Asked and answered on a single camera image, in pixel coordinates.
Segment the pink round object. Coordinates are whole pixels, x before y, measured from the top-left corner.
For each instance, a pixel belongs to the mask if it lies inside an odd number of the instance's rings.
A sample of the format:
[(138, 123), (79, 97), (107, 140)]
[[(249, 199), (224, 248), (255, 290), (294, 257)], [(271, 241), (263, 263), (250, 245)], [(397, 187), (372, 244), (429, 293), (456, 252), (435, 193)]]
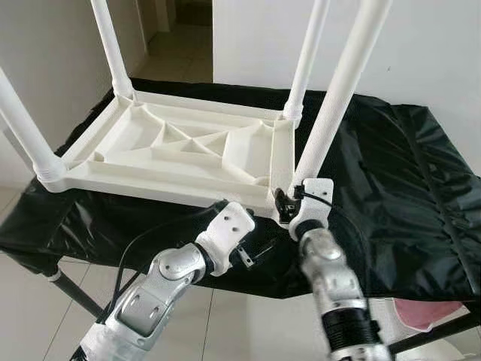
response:
[(446, 317), (463, 307), (463, 302), (424, 302), (424, 300), (394, 299), (396, 316), (403, 326), (428, 332)]

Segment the white plastic object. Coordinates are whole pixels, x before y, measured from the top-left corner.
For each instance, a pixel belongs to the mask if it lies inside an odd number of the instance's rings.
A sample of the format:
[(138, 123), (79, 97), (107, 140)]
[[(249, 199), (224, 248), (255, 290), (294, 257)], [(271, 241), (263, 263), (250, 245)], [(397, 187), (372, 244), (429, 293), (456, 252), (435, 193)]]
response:
[(481, 338), (433, 341), (419, 348), (419, 361), (481, 361)]

